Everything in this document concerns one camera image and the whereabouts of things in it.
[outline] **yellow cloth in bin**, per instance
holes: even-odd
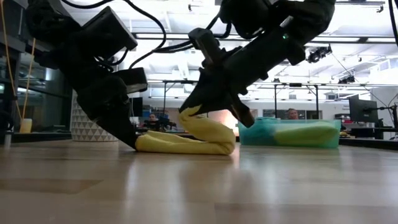
[[[200,106],[187,108],[178,119],[185,130],[195,138],[192,140],[175,134],[148,131],[139,136],[136,149],[139,152],[162,152],[179,154],[229,155],[234,151],[236,138],[231,129],[208,118],[191,116]]]
[[[320,121],[296,128],[276,129],[274,139],[278,144],[290,146],[321,145],[333,139],[339,131],[332,124]]]

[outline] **white planter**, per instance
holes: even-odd
[[[88,119],[86,113],[77,103],[77,94],[73,92],[72,99],[72,139],[83,142],[115,142],[116,137],[99,127],[96,123]]]

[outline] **ceiling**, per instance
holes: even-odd
[[[97,0],[74,0],[75,4],[93,4]],[[135,0],[133,3],[141,9],[151,13],[163,24],[168,33],[187,34],[196,27],[206,27],[219,7],[214,0]],[[124,25],[135,33],[160,33],[157,24],[150,19],[132,10],[124,1],[115,0],[108,4],[120,17]],[[102,8],[75,9],[70,6],[65,9],[80,24],[86,23]],[[221,34],[225,25],[218,21],[212,28],[214,33]],[[391,20],[387,4],[352,5],[338,4],[334,18],[328,30],[322,34],[331,37],[393,37]],[[139,46],[129,52],[122,69],[128,67],[136,58],[150,51],[159,44],[159,40],[138,40]],[[175,45],[181,40],[170,40],[167,45]],[[239,45],[246,45],[244,41],[223,41],[221,46],[233,49]],[[381,63],[398,58],[398,48],[394,44],[331,44],[333,55],[320,60],[318,63],[304,61],[296,66],[278,65],[269,72],[271,82],[279,78],[282,82],[312,82],[312,83],[337,83],[339,77],[346,74],[346,69],[354,73],[361,83],[379,84],[382,78],[371,78]],[[200,51],[187,50],[177,54],[154,54],[137,66],[144,67],[148,79],[179,80],[187,78],[197,80],[198,68],[201,66],[203,56]],[[398,78],[389,80],[389,84],[398,84]]]

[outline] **teal plastic bin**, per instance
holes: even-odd
[[[340,120],[278,120],[256,118],[250,128],[238,124],[244,146],[337,148]]]

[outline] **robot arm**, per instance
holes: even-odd
[[[241,37],[255,39],[227,52],[219,48],[211,31],[191,31],[188,36],[205,61],[198,84],[180,110],[198,105],[202,107],[197,114],[227,109],[244,125],[252,125],[254,119],[238,94],[245,95],[246,88],[259,78],[268,78],[267,72],[283,60],[293,65],[304,60],[304,44],[326,30],[334,5],[335,0],[280,0],[274,4],[268,0],[223,0],[220,19],[233,24]],[[137,42],[109,7],[84,26],[60,14],[65,9],[59,7],[59,0],[29,0],[29,32],[53,46],[39,61],[62,71],[90,119],[135,147],[136,129],[129,120],[127,94],[146,91],[144,69],[113,72],[95,58],[108,58],[122,48],[132,50]]]

